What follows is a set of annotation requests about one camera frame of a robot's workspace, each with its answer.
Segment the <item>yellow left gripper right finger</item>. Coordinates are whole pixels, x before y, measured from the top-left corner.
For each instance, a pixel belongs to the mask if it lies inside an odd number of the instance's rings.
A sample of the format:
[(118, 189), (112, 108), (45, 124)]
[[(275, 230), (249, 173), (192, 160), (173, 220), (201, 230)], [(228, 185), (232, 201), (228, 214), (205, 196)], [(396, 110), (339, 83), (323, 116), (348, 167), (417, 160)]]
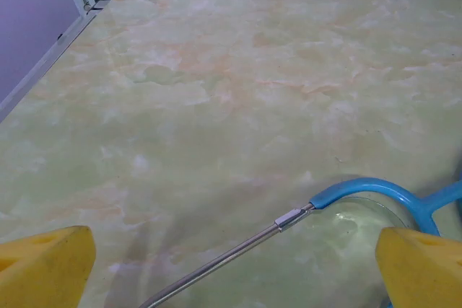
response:
[(397, 227), (384, 228), (375, 259), (393, 307), (460, 307), (461, 243)]

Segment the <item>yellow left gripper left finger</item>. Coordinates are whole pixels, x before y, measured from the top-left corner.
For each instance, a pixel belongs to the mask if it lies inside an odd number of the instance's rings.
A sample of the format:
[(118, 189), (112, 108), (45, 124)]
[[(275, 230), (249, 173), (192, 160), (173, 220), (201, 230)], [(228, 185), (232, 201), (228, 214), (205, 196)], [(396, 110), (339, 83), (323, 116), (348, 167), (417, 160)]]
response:
[(77, 307), (96, 258), (88, 226), (1, 244), (1, 306)]

